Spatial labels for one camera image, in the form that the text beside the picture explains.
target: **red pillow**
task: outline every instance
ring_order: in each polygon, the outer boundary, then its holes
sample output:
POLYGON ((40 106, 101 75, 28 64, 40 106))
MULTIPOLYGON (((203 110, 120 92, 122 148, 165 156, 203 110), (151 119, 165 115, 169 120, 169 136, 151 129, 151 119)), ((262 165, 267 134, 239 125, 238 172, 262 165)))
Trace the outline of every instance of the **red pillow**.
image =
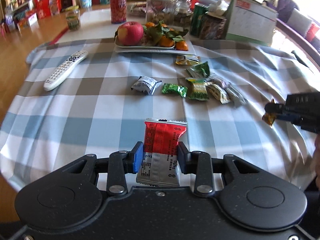
POLYGON ((313 38, 316 36, 317 31, 320 29, 318 25, 316 25, 314 22, 311 23, 311 27, 307 32, 306 40, 311 42, 313 38))

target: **sofa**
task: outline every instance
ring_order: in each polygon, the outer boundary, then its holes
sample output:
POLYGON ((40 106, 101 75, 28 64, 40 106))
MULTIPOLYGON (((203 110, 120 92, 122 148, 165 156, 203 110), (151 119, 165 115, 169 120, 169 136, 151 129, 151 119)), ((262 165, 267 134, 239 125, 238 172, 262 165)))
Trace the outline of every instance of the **sofa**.
POLYGON ((320 40, 314 37, 311 42, 307 41, 299 32, 289 26, 288 21, 294 10, 299 10, 299 6, 293 0, 278 0, 274 6, 268 1, 266 5, 278 12, 276 27, 298 44, 313 60, 320 66, 320 40))

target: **orange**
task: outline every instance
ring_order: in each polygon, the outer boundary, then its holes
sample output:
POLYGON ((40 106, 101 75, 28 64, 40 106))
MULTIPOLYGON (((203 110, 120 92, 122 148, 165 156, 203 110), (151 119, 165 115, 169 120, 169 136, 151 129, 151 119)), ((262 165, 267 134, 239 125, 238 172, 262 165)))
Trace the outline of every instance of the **orange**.
POLYGON ((167 38, 166 36, 162 36, 159 40, 160 47, 172 47, 174 45, 174 41, 172 39, 167 38))
POLYGON ((185 41, 178 41, 176 42, 176 49, 177 50, 183 50, 183 51, 188 51, 188 44, 186 44, 185 41))
POLYGON ((154 27, 155 24, 154 24, 153 22, 147 22, 147 23, 145 24, 145 26, 146 26, 147 28, 149 28, 149 27, 154 27))

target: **plaid tablecloth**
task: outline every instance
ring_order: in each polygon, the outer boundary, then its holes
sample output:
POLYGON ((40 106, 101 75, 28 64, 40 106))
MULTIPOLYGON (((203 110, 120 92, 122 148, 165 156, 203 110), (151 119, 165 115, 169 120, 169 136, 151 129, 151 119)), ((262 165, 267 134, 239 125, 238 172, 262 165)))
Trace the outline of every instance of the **plaid tablecloth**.
MULTIPOLYGON (((194 46, 212 71, 238 86, 246 106, 163 95, 161 87, 153 96, 130 89, 139 76, 186 85, 186 66, 176 65, 174 55, 117 54, 111 40, 75 41, 37 52, 1 127, 3 176, 20 190, 84 154, 102 158, 130 150, 143 141, 144 121, 153 117, 188 122, 182 140, 190 151, 218 158, 232 153, 306 187, 314 176, 315 135, 282 121, 271 129, 261 117, 272 97, 284 102, 289 93, 320 90, 320 73, 270 47, 217 40, 194 46), (58 88, 44 91, 44 80, 78 50, 87 50, 87 59, 58 88)), ((134 175, 126 178, 129 186, 135 184, 134 175)), ((215 179, 219 188, 219 176, 215 179)), ((181 185, 193 180, 183 175, 181 185)), ((105 185, 102 174, 98 187, 105 185)))

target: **gray pillow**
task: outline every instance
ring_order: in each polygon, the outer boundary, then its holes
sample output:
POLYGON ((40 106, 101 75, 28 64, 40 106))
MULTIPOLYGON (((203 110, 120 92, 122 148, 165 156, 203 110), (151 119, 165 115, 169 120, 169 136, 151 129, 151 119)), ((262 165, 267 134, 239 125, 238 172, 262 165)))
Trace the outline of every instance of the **gray pillow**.
POLYGON ((307 35, 307 32, 311 27, 311 23, 312 23, 312 19, 303 15, 296 8, 293 9, 292 14, 289 20, 287 21, 287 25, 289 25, 302 37, 305 37, 307 35))

